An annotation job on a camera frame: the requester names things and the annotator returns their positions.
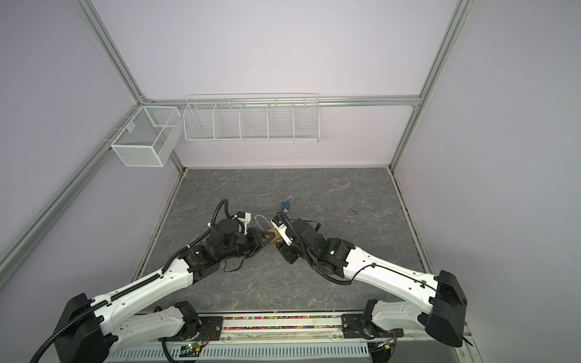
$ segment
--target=gray marble floor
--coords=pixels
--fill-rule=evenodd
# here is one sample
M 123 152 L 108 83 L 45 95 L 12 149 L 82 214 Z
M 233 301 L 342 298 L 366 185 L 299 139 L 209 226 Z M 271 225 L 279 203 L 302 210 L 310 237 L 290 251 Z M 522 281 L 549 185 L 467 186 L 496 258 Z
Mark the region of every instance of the gray marble floor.
M 383 168 L 189 170 L 145 267 L 160 268 L 171 254 L 203 233 L 216 204 L 229 210 L 274 216 L 293 196 L 289 216 L 322 223 L 326 238 L 340 237 L 382 259 L 422 270 L 410 230 Z M 326 281 L 301 259 L 288 264 L 274 246 L 244 262 L 174 292 L 157 304 L 189 301 L 199 312 L 248 310 L 362 310 L 368 299 L 398 298 L 355 281 Z M 228 269 L 237 267 L 230 260 Z

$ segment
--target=white mesh basket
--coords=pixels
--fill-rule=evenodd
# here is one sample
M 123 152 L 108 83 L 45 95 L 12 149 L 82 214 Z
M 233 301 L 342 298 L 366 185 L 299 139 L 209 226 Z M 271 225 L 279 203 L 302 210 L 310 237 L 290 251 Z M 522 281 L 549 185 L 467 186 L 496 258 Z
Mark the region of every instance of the white mesh basket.
M 141 106 L 111 147 L 127 166 L 163 167 L 183 130 L 177 107 Z
M 189 102 L 184 110 L 190 142 L 319 141 L 317 100 Z

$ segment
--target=robotic arm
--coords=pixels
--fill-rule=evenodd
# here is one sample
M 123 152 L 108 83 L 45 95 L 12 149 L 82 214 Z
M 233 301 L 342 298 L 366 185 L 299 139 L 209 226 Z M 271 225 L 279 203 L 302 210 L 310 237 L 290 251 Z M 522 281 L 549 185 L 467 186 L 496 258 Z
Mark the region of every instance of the robotic arm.
M 226 219 L 216 223 L 222 206 Z M 287 262 L 292 264 L 301 257 L 331 282 L 350 285 L 360 280 L 411 302 L 409 311 L 397 312 L 392 311 L 393 304 L 369 300 L 361 317 L 344 321 L 346 337 L 351 334 L 350 337 L 373 339 L 386 336 L 392 329 L 421 327 L 444 344 L 462 345 L 467 300 L 454 275 L 442 271 L 434 276 L 391 264 L 345 240 L 325 239 L 318 233 L 320 224 L 313 228 L 300 219 L 291 221 L 281 210 L 271 220 L 268 231 L 248 227 L 250 221 L 250 213 L 230 216 L 228 200 L 222 200 L 208 230 L 174 253 L 161 269 L 90 300 L 85 294 L 73 297 L 54 334 L 34 354 L 31 363 L 38 362 L 52 343 L 61 363 L 100 363 L 118 351 L 158 338 L 200 340 L 204 335 L 210 340 L 212 332 L 204 331 L 207 328 L 187 302 L 153 314 L 135 314 L 216 272 L 222 261 L 251 258 L 275 241 Z

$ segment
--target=white wall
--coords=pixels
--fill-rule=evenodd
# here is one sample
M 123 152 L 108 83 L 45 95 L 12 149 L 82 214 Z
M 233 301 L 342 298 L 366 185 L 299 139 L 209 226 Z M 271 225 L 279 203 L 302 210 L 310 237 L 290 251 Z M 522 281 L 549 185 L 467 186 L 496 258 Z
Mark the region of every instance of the white wall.
M 581 3 L 480 0 L 396 174 L 484 362 L 579 360 Z
M 456 0 L 94 0 L 147 97 L 416 95 Z
M 131 282 L 175 182 L 164 168 L 103 167 L 0 292 L 2 361 L 28 362 L 67 301 Z M 58 362 L 51 347 L 41 362 Z
M 133 106 L 67 0 L 0 3 L 0 250 Z
M 321 107 L 319 142 L 190 143 L 176 151 L 187 167 L 387 165 L 411 106 Z

